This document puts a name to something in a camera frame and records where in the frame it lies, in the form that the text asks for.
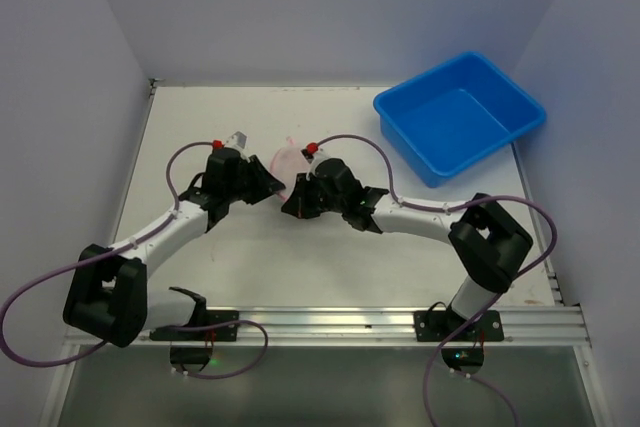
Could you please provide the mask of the white mesh laundry bag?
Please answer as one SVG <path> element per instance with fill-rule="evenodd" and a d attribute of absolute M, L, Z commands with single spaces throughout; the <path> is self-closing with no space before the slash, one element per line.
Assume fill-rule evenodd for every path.
<path fill-rule="evenodd" d="M 309 172 L 310 163 L 302 150 L 303 145 L 287 137 L 285 145 L 274 154 L 271 160 L 269 172 L 285 186 L 277 193 L 282 201 L 286 201 L 293 193 L 297 176 L 307 175 Z"/>

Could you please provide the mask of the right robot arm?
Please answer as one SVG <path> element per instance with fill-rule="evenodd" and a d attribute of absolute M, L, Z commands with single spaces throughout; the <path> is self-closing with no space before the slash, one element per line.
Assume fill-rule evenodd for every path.
<path fill-rule="evenodd" d="M 467 277 L 447 311 L 463 322 L 509 290 L 533 246 L 530 234 L 498 202 L 484 194 L 475 199 L 478 205 L 460 212 L 428 205 L 412 209 L 388 189 L 362 185 L 342 160 L 330 158 L 296 176 L 281 211 L 297 219 L 332 212 L 361 232 L 409 234 L 450 245 Z"/>

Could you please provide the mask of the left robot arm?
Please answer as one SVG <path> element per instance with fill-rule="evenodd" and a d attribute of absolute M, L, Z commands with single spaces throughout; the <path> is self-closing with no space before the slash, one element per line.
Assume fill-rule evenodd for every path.
<path fill-rule="evenodd" d="M 198 332 L 206 300 L 181 287 L 152 292 L 148 283 L 166 261 L 224 219 L 235 202 L 255 205 L 284 190 L 256 156 L 222 147 L 203 172 L 175 194 L 171 208 L 125 241 L 92 244 L 79 258 L 63 308 L 64 322 L 117 347 L 146 330 Z"/>

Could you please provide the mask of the blue plastic bin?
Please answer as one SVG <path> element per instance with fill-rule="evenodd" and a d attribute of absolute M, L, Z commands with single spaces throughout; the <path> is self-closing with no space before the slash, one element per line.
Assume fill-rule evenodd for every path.
<path fill-rule="evenodd" d="M 544 108 L 478 52 L 379 93 L 373 107 L 383 137 L 430 188 L 546 121 Z"/>

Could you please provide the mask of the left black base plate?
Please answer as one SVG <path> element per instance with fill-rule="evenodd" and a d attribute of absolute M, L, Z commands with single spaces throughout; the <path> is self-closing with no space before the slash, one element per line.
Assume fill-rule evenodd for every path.
<path fill-rule="evenodd" d="M 209 310 L 204 309 L 195 313 L 187 327 L 210 327 L 239 319 L 236 310 Z M 237 339 L 238 324 L 229 324 L 215 329 L 198 332 L 183 332 L 168 327 L 152 330 L 149 338 L 152 341 L 167 342 L 235 342 Z"/>

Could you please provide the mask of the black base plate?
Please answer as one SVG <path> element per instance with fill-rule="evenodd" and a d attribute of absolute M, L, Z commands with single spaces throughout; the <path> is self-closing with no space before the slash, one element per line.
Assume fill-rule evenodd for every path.
<path fill-rule="evenodd" d="M 412 313 L 413 328 L 418 342 L 502 342 L 505 334 L 500 313 L 492 309 L 494 301 L 473 308 L 469 317 L 454 312 L 451 306 L 436 302 L 428 309 Z"/>
<path fill-rule="evenodd" d="M 209 310 L 204 309 L 195 313 L 187 327 L 210 327 L 239 319 L 236 310 Z M 198 332 L 183 332 L 168 327 L 152 330 L 149 338 L 152 341 L 167 342 L 235 342 L 237 339 L 238 324 L 229 324 L 215 329 Z"/>

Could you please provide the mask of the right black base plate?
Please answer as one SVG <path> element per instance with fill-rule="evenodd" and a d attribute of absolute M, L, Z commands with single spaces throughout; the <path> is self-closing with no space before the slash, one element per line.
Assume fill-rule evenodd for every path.
<path fill-rule="evenodd" d="M 502 342 L 505 334 L 500 313 L 492 309 L 494 301 L 473 308 L 469 317 L 454 312 L 451 306 L 436 302 L 428 309 L 412 313 L 413 328 L 418 342 Z"/>

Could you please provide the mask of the aluminium mounting rail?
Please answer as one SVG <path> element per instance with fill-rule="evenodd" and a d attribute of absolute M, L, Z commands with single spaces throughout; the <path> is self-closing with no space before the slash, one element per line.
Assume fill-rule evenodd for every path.
<path fill-rule="evenodd" d="M 424 347 L 418 340 L 416 307 L 211 307 L 216 320 L 235 313 L 242 323 L 233 347 L 260 346 L 262 325 L 272 347 Z M 446 343 L 449 348 L 586 347 L 591 344 L 578 307 L 496 306 L 500 318 L 470 340 Z"/>

